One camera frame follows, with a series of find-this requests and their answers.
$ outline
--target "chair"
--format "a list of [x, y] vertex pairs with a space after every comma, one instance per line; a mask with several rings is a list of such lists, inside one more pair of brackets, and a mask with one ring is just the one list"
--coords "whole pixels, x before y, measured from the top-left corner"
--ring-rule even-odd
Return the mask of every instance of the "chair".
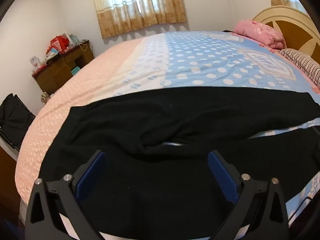
[[8, 95], [0, 105], [0, 137], [20, 151], [23, 138], [34, 119], [34, 114], [17, 95]]

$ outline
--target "black fabric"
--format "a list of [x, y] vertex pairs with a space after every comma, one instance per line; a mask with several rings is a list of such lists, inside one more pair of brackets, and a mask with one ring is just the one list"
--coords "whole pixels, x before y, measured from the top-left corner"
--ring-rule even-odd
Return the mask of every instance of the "black fabric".
[[13, 94], [8, 95], [0, 106], [0, 128], [18, 149], [33, 120], [34, 116]]
[[142, 240], [207, 237], [231, 209], [207, 167], [208, 152], [218, 149], [255, 179], [277, 177], [289, 200], [317, 173], [319, 135], [307, 129], [247, 138], [319, 116], [308, 93], [280, 90], [189, 87], [105, 99], [71, 109], [39, 176], [73, 174], [103, 150], [106, 168], [80, 203], [97, 230]]

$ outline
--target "desk drawer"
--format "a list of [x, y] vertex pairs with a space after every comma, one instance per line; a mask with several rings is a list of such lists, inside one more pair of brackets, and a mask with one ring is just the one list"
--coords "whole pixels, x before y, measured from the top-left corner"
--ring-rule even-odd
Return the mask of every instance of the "desk drawer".
[[55, 81], [54, 75], [55, 73], [53, 72], [53, 69], [49, 66], [35, 77], [41, 90], [43, 92], [47, 92], [49, 95], [58, 90], [58, 85]]
[[59, 73], [62, 69], [68, 67], [63, 57], [57, 60], [56, 62], [52, 63], [51, 66], [55, 73]]
[[77, 58], [82, 56], [82, 50], [80, 48], [75, 49], [74, 51], [70, 52], [67, 56], [65, 56], [66, 62], [75, 61]]

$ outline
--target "headboard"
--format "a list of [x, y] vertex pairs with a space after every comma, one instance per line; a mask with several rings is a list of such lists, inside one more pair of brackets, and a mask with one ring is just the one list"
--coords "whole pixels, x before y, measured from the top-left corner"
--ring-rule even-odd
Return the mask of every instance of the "headboard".
[[281, 31], [288, 48], [301, 51], [320, 64], [320, 34], [308, 15], [279, 5], [263, 10], [253, 20]]

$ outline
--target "wooden cabinet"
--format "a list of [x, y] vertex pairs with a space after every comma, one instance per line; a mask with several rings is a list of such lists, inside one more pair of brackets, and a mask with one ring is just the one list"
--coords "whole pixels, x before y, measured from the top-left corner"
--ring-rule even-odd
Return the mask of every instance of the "wooden cabinet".
[[16, 161], [0, 147], [0, 215], [6, 216], [10, 212], [19, 214], [20, 195], [14, 181], [16, 164]]
[[83, 68], [93, 59], [90, 43], [86, 41], [67, 53], [57, 55], [49, 60], [45, 67], [39, 69], [32, 76], [42, 91], [51, 95], [72, 78], [72, 69], [76, 66]]

